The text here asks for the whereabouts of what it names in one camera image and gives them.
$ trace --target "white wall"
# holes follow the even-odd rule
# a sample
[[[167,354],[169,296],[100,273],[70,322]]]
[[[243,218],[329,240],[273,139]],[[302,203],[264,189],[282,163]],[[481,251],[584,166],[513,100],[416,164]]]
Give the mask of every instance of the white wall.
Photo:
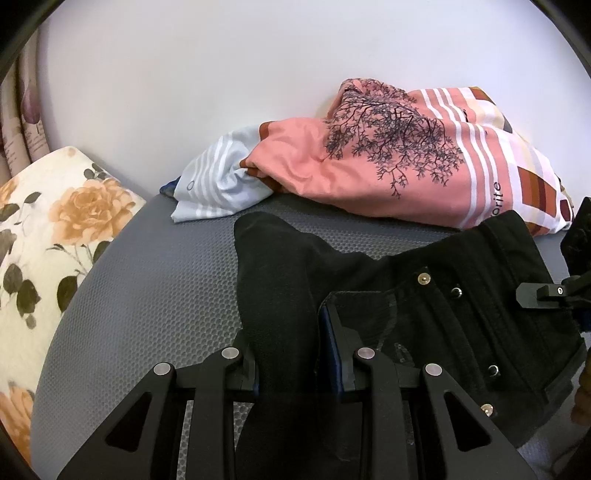
[[[41,35],[43,121],[149,196],[220,134],[313,116],[348,77],[483,88],[591,194],[591,80],[529,0],[66,0]]]

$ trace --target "floral pillow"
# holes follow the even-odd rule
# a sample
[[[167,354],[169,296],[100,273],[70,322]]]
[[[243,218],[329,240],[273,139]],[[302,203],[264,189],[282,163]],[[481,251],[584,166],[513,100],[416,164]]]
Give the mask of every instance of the floral pillow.
[[[144,203],[74,147],[0,187],[0,421],[29,463],[34,392],[57,325]]]

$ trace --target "black clamp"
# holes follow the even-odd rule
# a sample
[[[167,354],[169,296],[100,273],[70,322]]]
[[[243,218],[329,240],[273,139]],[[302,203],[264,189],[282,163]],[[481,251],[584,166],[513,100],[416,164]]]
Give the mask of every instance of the black clamp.
[[[335,400],[363,403],[360,479],[535,480],[525,460],[441,366],[394,364],[364,347],[356,331],[342,327],[330,304],[323,309],[320,331],[320,363],[328,365],[324,375]],[[233,402],[253,403],[257,396],[256,363],[242,332],[233,346],[201,364],[175,369],[159,363],[58,480],[176,479],[189,400],[194,404],[186,479],[235,480]],[[413,419],[413,448],[405,431],[405,403]]]
[[[523,309],[571,310],[581,332],[591,332],[591,271],[558,284],[522,283],[515,298]]]

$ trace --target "brown stripe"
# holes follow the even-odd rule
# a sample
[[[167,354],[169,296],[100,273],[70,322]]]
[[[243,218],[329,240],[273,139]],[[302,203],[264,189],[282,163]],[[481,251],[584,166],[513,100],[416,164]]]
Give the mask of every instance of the brown stripe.
[[[542,180],[540,177],[538,177],[537,175],[533,174],[532,175],[535,177],[532,180],[535,181],[535,186],[538,189],[538,201],[539,201],[539,209],[542,210],[542,212],[547,212],[546,210],[546,187],[545,187],[545,181]]]
[[[511,124],[509,123],[509,120],[507,120],[507,117],[505,115],[503,115],[503,119],[505,119],[505,124],[503,125],[503,130],[507,133],[513,133],[513,127],[511,126]]]
[[[273,122],[265,122],[259,127],[259,137],[261,137],[261,141],[269,136],[269,125],[272,123]]]
[[[546,182],[544,179],[540,179],[544,185],[544,198],[545,198],[545,209],[544,211],[552,218],[556,217],[556,195],[557,192],[552,185]]]
[[[545,235],[550,232],[545,226],[538,225],[537,223],[526,222],[525,225],[527,229],[530,231],[532,236],[536,235]]]
[[[570,209],[568,200],[560,201],[560,213],[565,222],[570,222],[573,219],[573,212]]]
[[[521,201],[525,205],[534,205],[534,192],[532,190],[531,172],[521,167],[517,167],[519,171],[519,180],[521,182]]]
[[[470,91],[472,92],[472,95],[474,95],[474,98],[476,100],[488,100],[493,105],[495,104],[495,102],[493,102],[491,100],[491,98],[483,90],[481,90],[480,88],[478,88],[478,87],[470,87]]]

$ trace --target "tree print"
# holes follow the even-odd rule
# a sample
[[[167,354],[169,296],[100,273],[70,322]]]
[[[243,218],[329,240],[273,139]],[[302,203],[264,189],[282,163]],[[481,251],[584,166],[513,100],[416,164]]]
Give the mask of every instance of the tree print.
[[[408,185],[408,170],[418,179],[429,175],[433,183],[445,186],[464,158],[443,122],[419,113],[413,107],[416,100],[401,89],[377,80],[355,83],[325,120],[330,125],[325,144],[329,157],[340,160],[347,149],[354,157],[366,155],[376,165],[378,179],[391,181],[396,198]]]

